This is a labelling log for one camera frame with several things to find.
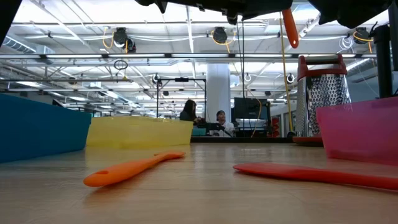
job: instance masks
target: person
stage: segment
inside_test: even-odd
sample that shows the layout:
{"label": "person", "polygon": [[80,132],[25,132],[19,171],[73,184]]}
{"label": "person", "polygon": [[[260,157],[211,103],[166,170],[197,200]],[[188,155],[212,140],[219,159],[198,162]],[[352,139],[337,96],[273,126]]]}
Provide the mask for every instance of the person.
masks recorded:
{"label": "person", "polygon": [[215,136],[218,135],[219,137],[226,137],[226,138],[233,137],[235,132],[235,127],[233,123],[227,122],[227,120],[225,119],[225,112],[223,110],[220,110],[219,112],[217,112],[216,115],[217,115],[217,122],[223,127],[223,129],[215,131],[213,135]]}
{"label": "person", "polygon": [[197,118],[197,104],[193,100],[187,100],[184,109],[180,113],[180,120],[197,123],[199,119]]}

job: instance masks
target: dark hair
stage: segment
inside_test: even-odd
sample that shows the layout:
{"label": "dark hair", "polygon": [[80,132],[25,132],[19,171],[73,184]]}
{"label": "dark hair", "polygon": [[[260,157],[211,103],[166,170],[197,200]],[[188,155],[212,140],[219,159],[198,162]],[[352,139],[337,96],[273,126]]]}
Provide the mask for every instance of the dark hair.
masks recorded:
{"label": "dark hair", "polygon": [[196,105],[197,104],[193,100],[187,100],[187,102],[185,102],[185,106],[183,109],[183,111],[185,111],[186,113],[189,114],[189,116],[191,117],[192,120],[194,120],[197,117]]}
{"label": "dark hair", "polygon": [[216,114],[216,120],[217,120],[217,121],[218,121],[218,115],[220,115],[221,113],[224,113],[224,114],[225,114],[225,112],[224,112],[223,110],[218,111],[217,114]]}

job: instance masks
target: blue bin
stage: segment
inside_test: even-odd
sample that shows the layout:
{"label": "blue bin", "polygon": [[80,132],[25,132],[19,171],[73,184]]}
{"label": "blue bin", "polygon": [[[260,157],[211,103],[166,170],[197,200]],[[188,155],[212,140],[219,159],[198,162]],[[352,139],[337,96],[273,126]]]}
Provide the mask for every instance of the blue bin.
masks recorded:
{"label": "blue bin", "polygon": [[193,128],[192,136],[206,136],[206,128]]}
{"label": "blue bin", "polygon": [[91,115],[0,94],[0,162],[84,149]]}

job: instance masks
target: man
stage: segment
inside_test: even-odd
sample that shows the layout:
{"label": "man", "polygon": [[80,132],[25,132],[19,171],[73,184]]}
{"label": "man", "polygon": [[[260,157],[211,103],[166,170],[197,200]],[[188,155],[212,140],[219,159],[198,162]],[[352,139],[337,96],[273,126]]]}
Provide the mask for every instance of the man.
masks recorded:
{"label": "man", "polygon": [[225,112],[220,110],[217,112],[217,122],[221,125],[222,130],[214,131],[215,136],[230,138],[234,136],[235,127],[232,123],[225,120]]}

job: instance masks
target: orange spatula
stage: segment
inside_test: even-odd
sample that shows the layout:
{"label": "orange spatula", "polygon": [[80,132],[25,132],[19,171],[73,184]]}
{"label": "orange spatula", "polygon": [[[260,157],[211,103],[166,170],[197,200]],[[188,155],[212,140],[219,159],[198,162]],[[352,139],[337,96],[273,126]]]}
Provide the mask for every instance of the orange spatula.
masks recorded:
{"label": "orange spatula", "polygon": [[162,152],[156,154],[151,159],[141,159],[114,165],[89,175],[84,179],[83,183],[89,187],[102,187],[115,184],[127,180],[162,161],[180,158],[184,155],[185,152]]}

